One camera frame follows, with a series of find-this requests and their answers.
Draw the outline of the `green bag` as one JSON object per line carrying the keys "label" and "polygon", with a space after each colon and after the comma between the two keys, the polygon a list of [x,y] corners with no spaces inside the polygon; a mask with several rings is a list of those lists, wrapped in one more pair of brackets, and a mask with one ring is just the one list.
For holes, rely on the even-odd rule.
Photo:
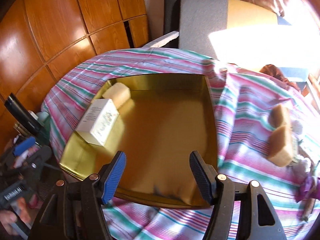
{"label": "green bag", "polygon": [[48,112],[38,112],[36,114],[38,122],[42,125],[37,140],[41,145],[49,145],[50,141],[50,115]]}

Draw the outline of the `wooden wardrobe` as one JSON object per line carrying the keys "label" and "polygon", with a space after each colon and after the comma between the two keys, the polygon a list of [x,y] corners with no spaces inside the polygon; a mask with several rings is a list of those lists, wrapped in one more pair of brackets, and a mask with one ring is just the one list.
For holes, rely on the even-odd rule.
{"label": "wooden wardrobe", "polygon": [[1,101],[38,111],[78,64],[148,41],[144,0],[15,0],[1,18]]}

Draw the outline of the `brown orange cloth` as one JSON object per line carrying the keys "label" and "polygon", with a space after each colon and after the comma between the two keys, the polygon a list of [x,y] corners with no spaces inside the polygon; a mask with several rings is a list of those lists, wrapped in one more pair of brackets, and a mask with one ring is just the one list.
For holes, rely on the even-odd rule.
{"label": "brown orange cloth", "polygon": [[286,78],[284,76],[283,72],[273,64],[264,65],[263,68],[261,68],[261,70],[259,70],[259,72],[266,74],[266,75],[269,75],[271,77],[274,77],[274,78],[286,83],[287,85],[293,87],[298,92],[301,92],[298,85],[295,82],[290,82],[288,80],[288,78]]}

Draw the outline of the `white foam strip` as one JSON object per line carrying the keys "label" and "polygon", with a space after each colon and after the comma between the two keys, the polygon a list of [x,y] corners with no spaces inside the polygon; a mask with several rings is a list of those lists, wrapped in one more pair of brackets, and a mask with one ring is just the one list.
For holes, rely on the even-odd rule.
{"label": "white foam strip", "polygon": [[143,46],[143,48],[161,48],[178,37],[179,37],[179,31],[172,31],[159,38],[156,38],[151,42],[148,42]]}

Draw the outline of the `tan sponge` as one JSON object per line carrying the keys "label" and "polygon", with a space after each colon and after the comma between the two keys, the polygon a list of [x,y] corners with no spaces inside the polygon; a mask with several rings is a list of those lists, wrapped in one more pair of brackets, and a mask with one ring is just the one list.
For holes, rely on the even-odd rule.
{"label": "tan sponge", "polygon": [[269,136],[270,151],[267,159],[278,167],[291,164],[297,155],[297,142],[289,125],[276,128]]}
{"label": "tan sponge", "polygon": [[273,128],[278,128],[281,126],[291,126],[290,113],[287,107],[284,105],[276,105],[272,108],[268,122]]}

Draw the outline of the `striped pink green bedsheet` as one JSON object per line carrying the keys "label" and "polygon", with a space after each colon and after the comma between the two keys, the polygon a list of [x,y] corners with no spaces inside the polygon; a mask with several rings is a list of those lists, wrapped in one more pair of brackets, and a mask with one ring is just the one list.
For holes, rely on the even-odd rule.
{"label": "striped pink green bedsheet", "polygon": [[273,77],[234,68],[208,56],[171,48],[115,50],[95,56],[68,72],[47,94],[41,110],[50,114],[50,143],[57,159],[100,87],[109,79],[151,73],[196,73],[208,77],[217,127],[221,171],[242,182],[257,180],[271,200],[288,239],[303,239],[319,215],[307,222],[297,203],[300,179],[265,157],[271,109],[285,105],[302,128],[302,149],[319,161],[319,114],[294,88]]}

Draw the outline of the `black cylinder bottle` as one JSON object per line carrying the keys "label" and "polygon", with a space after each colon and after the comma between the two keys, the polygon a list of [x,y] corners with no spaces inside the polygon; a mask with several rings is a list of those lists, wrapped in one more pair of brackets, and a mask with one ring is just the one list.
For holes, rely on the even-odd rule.
{"label": "black cylinder bottle", "polygon": [[39,135],[43,126],[25,109],[15,94],[10,93],[4,106],[29,133],[35,137]]}

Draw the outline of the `gold metal tin box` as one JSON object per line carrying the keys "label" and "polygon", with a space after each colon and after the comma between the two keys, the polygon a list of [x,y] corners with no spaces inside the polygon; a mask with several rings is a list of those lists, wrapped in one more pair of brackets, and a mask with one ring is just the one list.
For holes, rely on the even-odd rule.
{"label": "gold metal tin box", "polygon": [[104,146],[70,136],[61,168],[83,180],[113,159],[126,154],[126,166],[116,197],[170,209],[202,209],[201,197],[189,166],[189,155],[199,152],[217,165],[217,136],[208,78],[201,74],[144,74],[108,80],[95,98],[116,83],[130,89],[131,97],[119,109]]}

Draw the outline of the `black rolled mat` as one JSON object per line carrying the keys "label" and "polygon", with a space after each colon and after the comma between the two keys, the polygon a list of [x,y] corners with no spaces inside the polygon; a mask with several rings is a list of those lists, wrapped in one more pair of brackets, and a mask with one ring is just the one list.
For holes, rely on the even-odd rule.
{"label": "black rolled mat", "polygon": [[164,0],[163,34],[178,31],[180,26],[181,0]]}

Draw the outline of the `pale yellow sponge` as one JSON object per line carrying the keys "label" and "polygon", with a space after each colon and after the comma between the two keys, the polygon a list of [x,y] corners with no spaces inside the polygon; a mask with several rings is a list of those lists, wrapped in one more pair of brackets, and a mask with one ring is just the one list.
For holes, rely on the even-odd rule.
{"label": "pale yellow sponge", "polygon": [[108,88],[102,97],[104,99],[111,99],[116,109],[120,109],[120,107],[131,98],[131,91],[129,87],[123,83],[117,82]]}

